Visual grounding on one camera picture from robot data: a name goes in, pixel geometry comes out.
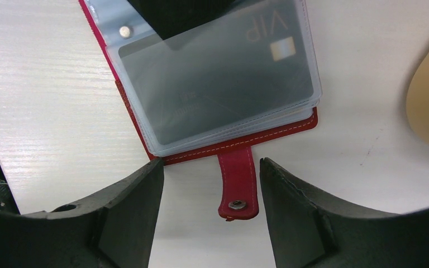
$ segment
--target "red card holder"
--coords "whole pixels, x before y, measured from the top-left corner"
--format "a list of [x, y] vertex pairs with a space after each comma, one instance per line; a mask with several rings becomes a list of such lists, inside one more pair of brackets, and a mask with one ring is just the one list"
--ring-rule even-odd
[[[113, 66], [108, 52], [106, 50], [106, 42], [98, 29], [88, 5], [85, 0], [79, 0], [82, 10], [88, 20], [88, 23], [93, 30], [93, 33], [98, 41], [101, 50], [106, 58], [111, 72], [115, 77], [116, 87], [121, 94], [122, 100], [127, 108], [131, 120], [136, 128], [137, 134], [141, 139], [144, 149], [150, 159], [156, 158], [147, 148], [147, 144], [142, 135], [141, 128], [131, 107], [131, 103], [127, 97], [126, 91], [119, 80], [119, 76]], [[245, 135], [242, 137], [233, 138], [228, 141], [219, 142], [213, 145], [188, 150], [177, 154], [162, 157], [165, 165], [177, 164], [189, 160], [194, 160], [206, 156], [217, 155], [220, 163], [222, 179], [223, 179], [223, 194], [218, 213], [227, 221], [234, 219], [251, 219], [259, 212], [257, 200], [257, 183], [256, 172], [254, 168], [251, 146], [291, 135], [297, 132], [310, 130], [318, 123], [317, 109], [313, 108], [312, 115], [304, 120], [290, 123], [287, 125], [274, 127], [268, 130]]]

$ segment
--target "card holder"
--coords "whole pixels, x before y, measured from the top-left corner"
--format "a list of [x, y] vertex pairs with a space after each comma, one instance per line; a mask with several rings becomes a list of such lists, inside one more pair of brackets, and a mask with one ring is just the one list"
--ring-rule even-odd
[[[318, 122], [304, 0], [233, 1], [176, 35], [158, 34], [126, 0], [79, 2], [149, 158], [169, 165], [218, 155], [220, 215], [257, 215], [256, 198], [234, 200], [256, 195], [250, 146]], [[245, 208], [233, 209], [234, 201]]]

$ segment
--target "red leather wallet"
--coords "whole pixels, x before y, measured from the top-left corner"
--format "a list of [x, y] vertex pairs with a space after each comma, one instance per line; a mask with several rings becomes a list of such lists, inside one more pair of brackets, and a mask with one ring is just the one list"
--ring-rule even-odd
[[[144, 144], [144, 148], [147, 152], [147, 155], [149, 156], [150, 159], [156, 158], [156, 156], [154, 156], [154, 154], [150, 152], [147, 146], [147, 142], [143, 134], [144, 132], [141, 129], [141, 122], [139, 122], [138, 116], [135, 115], [134, 113], [134, 107], [132, 106], [127, 96], [126, 90], [124, 89], [120, 76], [116, 71], [117, 68], [115, 68], [113, 60], [111, 60], [111, 57], [108, 54], [107, 44], [106, 44], [107, 41], [103, 37], [102, 30], [100, 29], [101, 26], [98, 27], [97, 25], [97, 22], [96, 22], [97, 19], [95, 20], [95, 17], [97, 17], [97, 14], [95, 13], [94, 10], [92, 10], [94, 9], [94, 7], [92, 3], [90, 3], [90, 1], [91, 0], [79, 0], [79, 3], [86, 16], [86, 19], [89, 22], [91, 29], [93, 30], [96, 40], [98, 41], [101, 47], [101, 50], [103, 51], [104, 57], [106, 58], [109, 67], [111, 68], [111, 71], [116, 80], [117, 89], [119, 90], [122, 100], [132, 119], [132, 122], [134, 123], [137, 134], [139, 135], [142, 143]], [[306, 10], [305, 10], [303, 0], [284, 0], [284, 1], [286, 2], [293, 1], [297, 5], [297, 7], [302, 7], [303, 13], [306, 18]], [[253, 6], [255, 6], [256, 4], [259, 5], [259, 3], [255, 3], [248, 8], [252, 9]], [[271, 20], [272, 22], [271, 29], [274, 29], [274, 26], [276, 25], [276, 23], [278, 27], [283, 27], [285, 25], [285, 27], [287, 28], [287, 23], [286, 23], [287, 20], [285, 18], [282, 18], [280, 15], [278, 15], [278, 13], [276, 13], [277, 9], [273, 9], [273, 10], [274, 11], [273, 11], [273, 16]], [[264, 22], [265, 19], [262, 14], [260, 15], [260, 18], [263, 19], [261, 22]], [[259, 33], [260, 36], [262, 35], [263, 31], [266, 33], [266, 35], [268, 35], [268, 30], [266, 29], [266, 26], [257, 25], [255, 18], [253, 18], [253, 22], [254, 22], [254, 26], [256, 27], [254, 29], [257, 30], [257, 33]], [[252, 34], [247, 35], [248, 39], [249, 38], [253, 39], [253, 36], [255, 37], [256, 35], [252, 35]], [[287, 40], [287, 42], [281, 40], [283, 44], [287, 44], [287, 49], [289, 49], [289, 46], [291, 47], [293, 45], [293, 44], [290, 44], [288, 41], [290, 38], [282, 39], [282, 40]], [[270, 48], [272, 50], [274, 61], [277, 61], [279, 57], [282, 57], [282, 53], [285, 54], [285, 50], [286, 50], [286, 46], [284, 46], [283, 44], [281, 44], [279, 49], [277, 49], [276, 47], [277, 43], [278, 42], [270, 43]], [[313, 73], [316, 72], [316, 66], [313, 66], [313, 69], [310, 68], [310, 72], [313, 72]], [[234, 219], [251, 219], [255, 217], [259, 212], [259, 205], [257, 200], [257, 189], [256, 189], [257, 183], [256, 183], [256, 175], [255, 175], [254, 163], [253, 163], [252, 153], [251, 153], [251, 146], [261, 142], [266, 142], [275, 138], [291, 135], [297, 132], [310, 130], [314, 128], [317, 125], [317, 123], [318, 123], [317, 109], [316, 107], [314, 107], [312, 108], [312, 115], [307, 119], [303, 119], [298, 122], [287, 123], [286, 125], [272, 127], [267, 130], [258, 131], [255, 133], [250, 133], [239, 137], [234, 137], [226, 141], [216, 142], [214, 144], [198, 147], [196, 149], [186, 150], [186, 151], [178, 152], [176, 154], [170, 154], [167, 156], [163, 156], [162, 158], [165, 162], [165, 165], [171, 165], [171, 164], [176, 164], [184, 161], [198, 159], [205, 156], [217, 155], [220, 163], [222, 179], [223, 179], [223, 195], [222, 195], [220, 207], [218, 209], [219, 215], [225, 218], [227, 221], [231, 221]]]

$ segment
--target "screw hole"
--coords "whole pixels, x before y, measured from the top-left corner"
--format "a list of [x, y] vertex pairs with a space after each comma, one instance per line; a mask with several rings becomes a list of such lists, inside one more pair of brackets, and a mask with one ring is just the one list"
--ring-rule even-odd
[[72, 205], [72, 204], [68, 204], [68, 205], [62, 205], [61, 207], [57, 207], [54, 211], [52, 212], [62, 212], [62, 211], [69, 211], [72, 209], [77, 208], [76, 205]]
[[234, 210], [243, 209], [246, 207], [244, 200], [234, 200], [228, 204], [228, 207]]

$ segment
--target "white surface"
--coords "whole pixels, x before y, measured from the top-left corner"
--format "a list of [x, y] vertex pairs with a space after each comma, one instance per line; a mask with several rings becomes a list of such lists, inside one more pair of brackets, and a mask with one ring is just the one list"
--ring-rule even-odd
[[[357, 204], [429, 207], [429, 146], [404, 112], [429, 49], [429, 1], [307, 7], [324, 92], [320, 123], [254, 146], [257, 169], [268, 156]], [[82, 198], [147, 162], [76, 0], [0, 0], [0, 161], [22, 213]], [[274, 267], [262, 203], [251, 221], [217, 215], [216, 157], [168, 166], [165, 177], [150, 267]]]

